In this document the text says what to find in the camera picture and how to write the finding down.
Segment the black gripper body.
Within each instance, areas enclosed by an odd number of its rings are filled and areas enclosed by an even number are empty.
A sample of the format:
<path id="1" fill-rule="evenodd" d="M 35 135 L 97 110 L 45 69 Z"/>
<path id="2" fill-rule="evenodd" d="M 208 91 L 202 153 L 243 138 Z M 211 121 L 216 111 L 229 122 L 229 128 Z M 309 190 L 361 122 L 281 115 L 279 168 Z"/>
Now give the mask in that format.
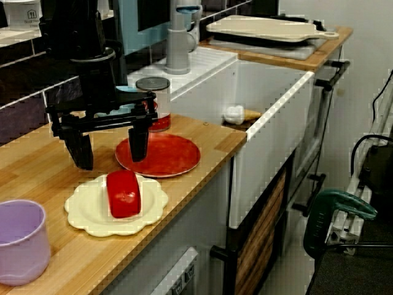
<path id="1" fill-rule="evenodd" d="M 73 60 L 77 65 L 82 95 L 68 102 L 50 104 L 46 108 L 55 136 L 60 137 L 63 127 L 85 133 L 132 128 L 137 120 L 146 120 L 152 126 L 156 121 L 156 94 L 122 90 L 116 86 L 112 69 L 114 55 L 112 49 L 107 49 L 97 58 Z"/>

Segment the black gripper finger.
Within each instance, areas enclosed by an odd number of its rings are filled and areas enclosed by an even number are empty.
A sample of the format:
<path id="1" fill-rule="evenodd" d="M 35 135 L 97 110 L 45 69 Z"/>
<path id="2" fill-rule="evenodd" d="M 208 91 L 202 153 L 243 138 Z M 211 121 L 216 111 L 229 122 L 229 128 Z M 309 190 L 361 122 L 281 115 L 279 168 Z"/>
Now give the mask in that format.
<path id="1" fill-rule="evenodd" d="M 137 120 L 128 130 L 128 141 L 133 162 L 146 158 L 151 124 L 146 120 Z"/>
<path id="2" fill-rule="evenodd" d="M 93 152 L 89 135 L 83 135 L 80 130 L 63 127 L 60 138 L 64 141 L 75 165 L 83 170 L 93 169 Z"/>

